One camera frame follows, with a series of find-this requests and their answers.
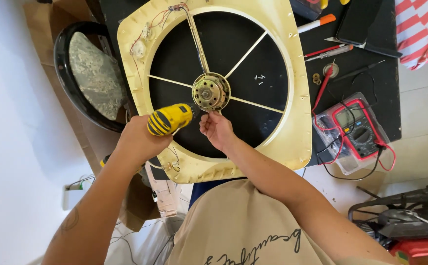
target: marker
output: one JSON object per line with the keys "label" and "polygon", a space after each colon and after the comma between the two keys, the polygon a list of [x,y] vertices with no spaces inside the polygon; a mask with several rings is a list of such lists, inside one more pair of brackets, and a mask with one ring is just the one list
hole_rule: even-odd
{"label": "marker", "polygon": [[303,33],[303,32],[306,32],[308,30],[311,30],[313,28],[316,28],[318,26],[327,24],[327,23],[335,21],[335,20],[336,20],[335,16],[333,14],[329,14],[329,15],[321,17],[319,20],[316,20],[316,21],[310,22],[308,24],[302,25],[300,27],[297,27],[297,31],[298,31],[298,33]]}

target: pink striped cloth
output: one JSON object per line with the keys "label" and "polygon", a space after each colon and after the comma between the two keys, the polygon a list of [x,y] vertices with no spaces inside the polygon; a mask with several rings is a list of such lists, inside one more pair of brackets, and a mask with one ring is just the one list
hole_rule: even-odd
{"label": "pink striped cloth", "polygon": [[395,0],[400,63],[416,70],[428,63],[428,0]]}

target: cardboard box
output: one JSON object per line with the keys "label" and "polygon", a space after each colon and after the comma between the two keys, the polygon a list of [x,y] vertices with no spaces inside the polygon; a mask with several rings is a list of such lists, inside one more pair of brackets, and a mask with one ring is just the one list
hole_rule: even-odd
{"label": "cardboard box", "polygon": [[[60,85],[54,65],[54,42],[67,26],[78,21],[90,21],[89,8],[84,0],[55,0],[53,4],[26,3],[23,5],[27,26],[40,63],[75,132],[78,142],[95,176],[101,171],[99,161],[112,153],[120,134],[99,127],[80,113]],[[145,220],[160,218],[152,189],[136,174],[130,182],[119,219],[137,232]]]}

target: digital multimeter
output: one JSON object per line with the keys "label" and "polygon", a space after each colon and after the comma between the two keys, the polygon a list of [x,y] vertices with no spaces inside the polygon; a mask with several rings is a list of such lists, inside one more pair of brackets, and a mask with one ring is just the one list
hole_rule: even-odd
{"label": "digital multimeter", "polygon": [[365,160],[377,155],[379,147],[376,141],[381,142],[370,115],[360,99],[354,99],[333,112],[333,120],[342,129],[344,144],[349,147],[359,160]]}

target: utility knife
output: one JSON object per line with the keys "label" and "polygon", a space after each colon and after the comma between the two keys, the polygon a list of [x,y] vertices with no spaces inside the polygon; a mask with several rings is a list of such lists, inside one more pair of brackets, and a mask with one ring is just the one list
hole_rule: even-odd
{"label": "utility knife", "polygon": [[[325,40],[339,42],[339,43],[344,43],[344,44],[349,44],[349,43],[347,43],[345,41],[337,40],[335,37],[327,38]],[[371,45],[369,43],[366,43],[366,42],[363,43],[362,45],[354,45],[354,46],[356,48],[361,48],[363,50],[367,50],[367,51],[370,51],[370,52],[374,52],[374,53],[378,53],[378,54],[381,54],[381,55],[389,56],[389,57],[392,57],[392,58],[400,58],[400,57],[402,57],[402,54],[400,52],[398,52],[398,51],[394,51],[394,50],[386,49],[386,48],[376,47],[376,46],[373,46],[373,45]]]}

